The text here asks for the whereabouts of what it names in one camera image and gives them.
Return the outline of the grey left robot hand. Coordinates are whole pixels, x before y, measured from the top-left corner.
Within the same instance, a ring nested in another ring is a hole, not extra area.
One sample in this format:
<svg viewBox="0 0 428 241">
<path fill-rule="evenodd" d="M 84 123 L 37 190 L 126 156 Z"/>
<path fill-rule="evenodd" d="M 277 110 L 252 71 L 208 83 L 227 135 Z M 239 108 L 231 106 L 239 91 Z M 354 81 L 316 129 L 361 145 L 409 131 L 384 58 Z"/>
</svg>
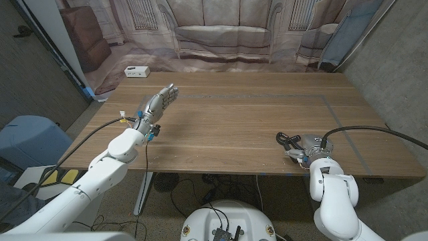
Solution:
<svg viewBox="0 0 428 241">
<path fill-rule="evenodd" d="M 169 104 L 177 99 L 179 90 L 174 87 L 174 84 L 169 84 L 160 92 L 155 94 L 146 104 L 142 111 L 142 116 L 134 123 L 133 129 L 138 130 L 142 134 L 146 134 L 143 126 L 151 126 L 159 121 L 163 115 L 164 110 Z"/>
</svg>

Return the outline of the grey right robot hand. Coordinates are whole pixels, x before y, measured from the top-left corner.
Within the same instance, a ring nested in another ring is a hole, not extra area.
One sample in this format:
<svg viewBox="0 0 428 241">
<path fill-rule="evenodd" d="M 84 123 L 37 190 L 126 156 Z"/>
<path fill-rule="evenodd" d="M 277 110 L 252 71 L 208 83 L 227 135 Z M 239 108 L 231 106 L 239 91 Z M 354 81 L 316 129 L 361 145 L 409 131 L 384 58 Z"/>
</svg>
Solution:
<svg viewBox="0 0 428 241">
<path fill-rule="evenodd" d="M 321 148 L 322 136 L 305 134 L 294 136 L 287 140 L 293 149 L 285 150 L 285 155 L 289 156 L 294 163 L 309 167 L 311 162 L 324 157 L 331 156 L 334 145 L 327 139 L 325 148 Z"/>
</svg>

